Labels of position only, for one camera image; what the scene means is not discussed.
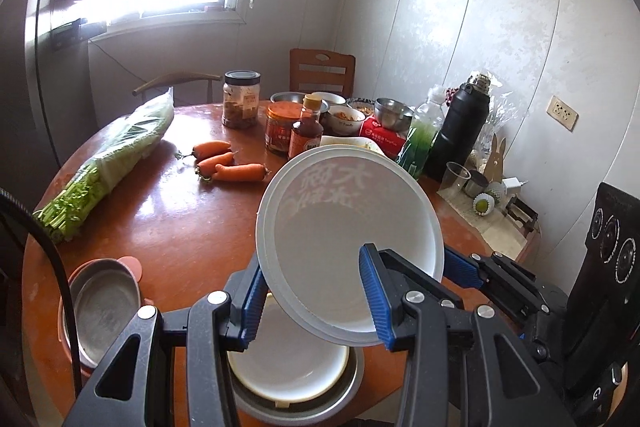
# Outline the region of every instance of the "black cable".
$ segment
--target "black cable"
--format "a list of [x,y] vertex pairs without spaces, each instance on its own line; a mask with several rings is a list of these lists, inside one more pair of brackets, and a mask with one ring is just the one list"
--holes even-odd
[[49,119],[47,118],[47,108],[44,105],[44,96],[42,94],[42,84],[40,83],[40,61],[38,60],[38,36],[40,35],[38,24],[40,23],[40,0],[36,3],[37,10],[35,12],[35,32],[33,39],[33,62],[34,62],[34,73],[36,76],[36,85],[38,87],[38,100],[40,101],[40,108],[42,110],[42,120],[44,122],[44,128],[47,132],[47,138],[49,139],[49,145],[51,146],[51,151],[53,153],[53,159],[58,166],[58,169],[62,169],[62,163],[60,163],[60,158],[58,157],[58,151],[56,151],[56,144],[53,142],[53,135],[51,134],[51,128],[49,127]]
[[74,306],[71,300],[71,289],[66,279],[65,267],[58,253],[58,248],[47,235],[47,232],[38,223],[30,211],[9,194],[4,188],[0,187],[0,212],[4,212],[10,216],[16,223],[25,227],[27,232],[36,240],[44,253],[49,258],[53,273],[58,281],[58,289],[62,298],[62,309],[65,314],[66,329],[69,333],[69,349],[71,350],[71,372],[74,377],[74,390],[76,397],[82,391],[82,380],[80,377],[80,349],[78,346],[78,330],[76,329],[76,317],[74,316]]
[[[91,44],[93,44],[96,48],[98,48],[102,53],[104,53],[105,55],[107,55],[107,57],[109,57],[111,60],[113,60],[113,62],[115,62],[117,65],[119,65],[123,70],[127,71],[127,73],[129,73],[131,76],[135,76],[138,80],[140,80],[143,84],[146,84],[148,82],[148,80],[145,80],[144,78],[142,78],[141,76],[137,76],[133,71],[127,69],[126,67],[124,67],[124,65],[115,57],[113,57],[113,55],[108,54],[104,49],[102,49],[96,42],[92,41],[91,39],[89,40],[89,42]],[[184,100],[181,100],[180,98],[178,98],[177,96],[174,95],[174,100],[178,103],[181,103],[182,105],[191,105],[188,102],[185,102]]]
[[109,57],[111,60],[113,60],[113,62],[115,62],[117,65],[119,65],[123,70],[127,71],[127,73],[129,73],[131,76],[135,76],[138,80],[141,80],[143,84],[146,84],[147,81],[144,78],[142,78],[141,76],[137,76],[133,71],[128,70],[126,67],[124,67],[117,58],[114,58],[110,54],[108,54],[96,42],[94,42],[92,40],[89,40],[89,42],[91,42],[91,44],[93,44],[96,48],[98,48],[102,53],[107,55],[107,57]]

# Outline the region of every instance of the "sauce bottle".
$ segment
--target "sauce bottle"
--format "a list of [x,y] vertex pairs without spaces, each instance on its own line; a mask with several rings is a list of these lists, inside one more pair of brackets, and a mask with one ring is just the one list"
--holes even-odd
[[294,123],[291,129],[289,159],[320,145],[320,138],[324,131],[319,121],[321,107],[322,98],[312,94],[305,95],[300,120]]

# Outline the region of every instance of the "white plastic bowl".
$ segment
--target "white plastic bowl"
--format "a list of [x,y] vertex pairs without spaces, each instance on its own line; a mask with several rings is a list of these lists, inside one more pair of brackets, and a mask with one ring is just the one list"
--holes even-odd
[[442,279],[442,233],[427,195],[396,163],[356,146],[320,147],[288,162],[262,197],[255,236],[278,304],[335,344],[380,343],[358,270],[364,243],[392,248]]
[[384,156],[380,146],[370,138],[364,136],[329,136],[323,134],[320,139],[320,147],[324,145],[354,145],[356,147],[362,147],[363,149],[369,149],[370,151],[377,152]]
[[244,353],[228,352],[238,380],[276,407],[324,394],[342,375],[348,356],[347,346],[319,339],[297,325],[271,295],[249,348]]

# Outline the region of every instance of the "black speaker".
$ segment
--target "black speaker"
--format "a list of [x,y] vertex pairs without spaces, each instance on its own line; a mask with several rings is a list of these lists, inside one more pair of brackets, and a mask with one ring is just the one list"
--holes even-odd
[[564,387],[587,392],[612,362],[638,350],[640,200],[605,183],[584,242],[587,254],[569,295],[562,328]]

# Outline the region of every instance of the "wooden rabbit decoration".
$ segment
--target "wooden rabbit decoration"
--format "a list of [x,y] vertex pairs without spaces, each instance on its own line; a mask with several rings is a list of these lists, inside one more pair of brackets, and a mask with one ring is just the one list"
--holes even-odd
[[491,182],[502,181],[502,162],[504,160],[504,150],[507,147],[506,138],[502,138],[500,147],[498,147],[498,137],[495,136],[491,140],[491,153],[489,159],[484,166],[484,177]]

